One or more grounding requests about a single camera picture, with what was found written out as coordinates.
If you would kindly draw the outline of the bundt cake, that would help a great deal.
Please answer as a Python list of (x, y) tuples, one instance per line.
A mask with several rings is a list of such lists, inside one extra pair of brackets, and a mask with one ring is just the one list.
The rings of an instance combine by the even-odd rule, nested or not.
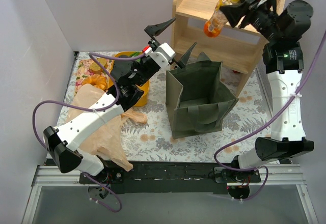
[(87, 77), (82, 83), (82, 85), (90, 84), (96, 88), (99, 88), (103, 91), (107, 89), (107, 80), (104, 76), (99, 74), (94, 74)]

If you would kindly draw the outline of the dark green tote bag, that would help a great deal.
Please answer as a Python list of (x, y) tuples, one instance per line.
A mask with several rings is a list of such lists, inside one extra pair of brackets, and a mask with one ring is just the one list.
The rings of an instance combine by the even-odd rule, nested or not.
[(185, 68), (166, 72), (166, 108), (172, 137), (221, 131), (238, 98), (221, 81), (222, 62), (204, 52)]

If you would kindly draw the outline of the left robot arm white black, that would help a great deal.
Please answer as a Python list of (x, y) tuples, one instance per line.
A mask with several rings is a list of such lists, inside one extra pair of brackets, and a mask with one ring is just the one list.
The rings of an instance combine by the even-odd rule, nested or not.
[(175, 20), (172, 18), (160, 24), (147, 26), (144, 31), (150, 37), (150, 41), (138, 56), (121, 58), (89, 53), (93, 61), (97, 58), (114, 61), (111, 72), (107, 73), (113, 85), (89, 108), (80, 107), (82, 113), (70, 122), (58, 128), (49, 126), (43, 131), (46, 149), (61, 173), (79, 170), (91, 175), (97, 183), (103, 183), (108, 179), (105, 161), (99, 156), (83, 152), (79, 147), (101, 126), (132, 108), (144, 94), (140, 86), (156, 72), (171, 64), (176, 64), (179, 68), (185, 67), (193, 45), (180, 60), (176, 61), (174, 59), (176, 53), (172, 47), (168, 43), (161, 44), (156, 40), (156, 37)]

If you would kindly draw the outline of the yellow cap drink bottle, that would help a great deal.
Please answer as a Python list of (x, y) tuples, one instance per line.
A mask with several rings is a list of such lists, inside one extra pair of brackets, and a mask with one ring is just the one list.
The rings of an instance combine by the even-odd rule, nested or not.
[(240, 0), (219, 0), (215, 6), (214, 13), (211, 18), (205, 22), (203, 32), (208, 37), (217, 37), (224, 25), (228, 22), (225, 15), (220, 10), (221, 6), (237, 4)]

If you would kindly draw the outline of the yellow plastic bin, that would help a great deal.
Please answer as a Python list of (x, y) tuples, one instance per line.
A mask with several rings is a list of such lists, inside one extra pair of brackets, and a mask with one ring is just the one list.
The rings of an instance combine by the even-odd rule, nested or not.
[[(116, 57), (122, 58), (124, 56), (127, 56), (129, 58), (134, 58), (139, 54), (139, 52), (122, 52), (117, 54)], [(124, 110), (128, 110), (129, 108), (133, 107), (144, 94), (144, 91), (142, 91), (140, 89), (140, 86), (137, 85), (121, 87), (118, 90), (116, 90), (115, 87), (111, 87), (109, 88), (108, 92), (118, 97), (117, 104), (121, 105)]]

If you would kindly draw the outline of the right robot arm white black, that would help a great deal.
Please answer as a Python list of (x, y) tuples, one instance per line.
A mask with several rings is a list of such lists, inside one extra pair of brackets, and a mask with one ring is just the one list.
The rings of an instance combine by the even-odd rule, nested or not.
[(276, 0), (262, 5), (245, 0), (241, 4), (220, 7), (232, 27), (252, 25), (266, 40), (263, 62), (271, 87), (274, 116), (271, 135), (259, 137), (248, 152), (234, 158), (231, 178), (242, 182), (254, 170), (268, 162), (292, 158), (314, 149), (306, 139), (301, 119), (303, 85), (303, 51), (299, 40), (310, 28), (313, 7), (301, 0), (291, 2), (281, 14), (276, 12)]

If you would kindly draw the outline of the orange plastic grocery bag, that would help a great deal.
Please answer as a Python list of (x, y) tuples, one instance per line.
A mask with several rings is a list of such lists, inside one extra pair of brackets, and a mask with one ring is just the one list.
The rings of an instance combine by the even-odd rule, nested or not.
[[(104, 91), (90, 84), (81, 86), (72, 105), (89, 108), (104, 94)], [(133, 165), (127, 160), (121, 145), (121, 129), (128, 119), (134, 122), (146, 124), (147, 116), (134, 109), (118, 115), (92, 133), (80, 145), (80, 149), (91, 155), (98, 155), (104, 159), (110, 159), (127, 172), (133, 169)]]

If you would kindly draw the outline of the slice of bread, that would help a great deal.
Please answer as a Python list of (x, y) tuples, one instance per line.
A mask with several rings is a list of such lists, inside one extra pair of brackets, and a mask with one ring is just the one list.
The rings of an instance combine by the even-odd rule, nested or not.
[[(97, 58), (96, 60), (99, 64), (101, 64), (104, 67), (104, 69), (107, 69), (108, 67), (107, 59)], [(96, 62), (92, 62), (92, 64), (89, 67), (89, 72), (93, 74), (101, 75), (104, 72), (104, 70)]]

